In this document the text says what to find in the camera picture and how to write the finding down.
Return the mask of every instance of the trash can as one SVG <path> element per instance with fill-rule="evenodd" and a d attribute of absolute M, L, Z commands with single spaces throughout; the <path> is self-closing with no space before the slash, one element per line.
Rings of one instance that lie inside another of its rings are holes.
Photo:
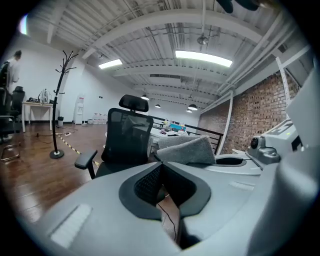
<path fill-rule="evenodd" d="M 64 127 L 64 117 L 63 116 L 58 116 L 58 126 Z"/>

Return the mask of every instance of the white wall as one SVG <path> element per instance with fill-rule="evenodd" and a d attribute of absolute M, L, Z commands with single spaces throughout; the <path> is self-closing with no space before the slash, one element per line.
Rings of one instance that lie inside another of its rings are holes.
<path fill-rule="evenodd" d="M 22 86 L 25 98 L 37 98 L 43 89 L 47 89 L 52 100 L 55 97 L 64 54 L 61 50 L 33 41 L 26 36 L 19 36 L 8 48 L 3 60 L 11 58 L 15 51 L 22 51 L 19 61 L 19 81 L 13 85 Z M 110 108 L 119 108 L 119 100 L 124 94 L 136 95 L 137 92 L 106 74 L 105 71 L 89 66 L 81 57 L 75 58 L 69 67 L 76 67 L 64 76 L 58 95 L 57 116 L 63 116 L 65 122 L 71 122 L 74 116 L 77 96 L 84 97 L 83 119 L 91 119 L 94 113 L 107 114 Z M 29 119 L 29 108 L 26 109 Z M 32 108 L 32 120 L 49 120 L 49 111 L 44 108 Z"/>
<path fill-rule="evenodd" d="M 173 103 L 169 101 L 163 100 L 154 100 L 151 99 L 149 101 L 149 116 L 171 119 L 172 121 L 182 122 L 186 125 L 190 126 L 198 126 L 199 118 L 200 118 L 200 110 L 193 111 L 192 113 L 188 113 L 187 105 Z M 154 120 L 156 123 L 161 123 L 160 120 Z M 187 131 L 195 132 L 194 129 L 187 128 Z"/>

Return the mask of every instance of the railing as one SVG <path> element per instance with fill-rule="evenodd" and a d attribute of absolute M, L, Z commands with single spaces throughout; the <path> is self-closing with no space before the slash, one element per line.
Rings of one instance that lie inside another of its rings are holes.
<path fill-rule="evenodd" d="M 156 116 L 152 116 L 150 115 L 150 117 L 152 117 L 153 119 L 156 119 L 156 120 L 161 120 L 161 121 L 165 121 L 164 118 L 160 118 L 160 117 L 156 117 Z M 157 122 L 153 122 L 154 124 L 157 124 L 157 125 L 162 125 L 162 123 L 157 123 Z M 203 129 L 203 128 L 200 128 L 200 127 L 196 127 L 196 126 L 192 126 L 192 125 L 188 125 L 188 124 L 185 124 L 184 125 L 186 128 L 191 128 L 191 129 L 195 129 L 197 131 L 202 131 L 202 132 L 206 132 L 206 133 L 209 133 L 209 134 L 213 134 L 213 135 L 216 135 L 216 137 L 211 137 L 209 136 L 210 138 L 210 143 L 212 146 L 212 149 L 214 150 L 214 154 L 217 153 L 218 151 L 218 148 L 219 148 L 219 145 L 220 145 L 220 142 L 221 142 L 221 139 L 223 137 L 223 133 L 220 133 L 220 132 L 216 132 L 216 131 L 213 131 L 213 130 L 208 130 L 208 129 Z M 203 134 L 199 134 L 199 133 L 195 133 L 195 132 L 191 132 L 191 131 L 187 131 L 186 132 L 190 135 L 190 134 L 194 134 L 194 135 L 203 135 Z"/>

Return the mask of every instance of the wooden floor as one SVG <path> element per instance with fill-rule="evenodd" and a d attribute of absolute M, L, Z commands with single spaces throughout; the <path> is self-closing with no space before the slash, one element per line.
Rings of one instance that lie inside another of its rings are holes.
<path fill-rule="evenodd" d="M 71 132 L 72 135 L 63 138 L 76 150 L 84 152 L 97 149 L 95 161 L 101 163 L 103 145 L 106 143 L 107 126 L 102 124 L 82 126 L 64 125 L 57 128 L 56 133 Z M 21 142 L 20 158 L 0 163 L 1 184 L 7 197 L 18 215 L 30 222 L 36 222 L 55 203 L 90 182 L 88 170 L 75 168 L 78 154 L 57 137 L 57 147 L 64 151 L 64 157 L 51 159 L 49 153 L 54 149 L 53 138 L 48 123 L 26 125 L 26 132 L 17 137 Z M 151 155 L 149 162 L 155 159 Z M 170 196 L 160 202 L 162 208 L 174 221 L 178 230 L 179 210 Z M 164 229 L 175 237 L 173 224 L 162 212 Z"/>

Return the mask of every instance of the gray cloth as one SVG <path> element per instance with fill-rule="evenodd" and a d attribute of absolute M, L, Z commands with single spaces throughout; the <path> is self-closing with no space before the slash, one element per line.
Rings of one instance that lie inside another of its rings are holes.
<path fill-rule="evenodd" d="M 183 140 L 187 142 L 177 144 L 177 142 Z M 172 145 L 157 151 L 157 155 L 162 161 L 171 161 L 184 165 L 188 163 L 213 165 L 216 163 L 209 136 L 175 136 L 161 138 L 159 140 L 159 147 L 160 145 Z"/>

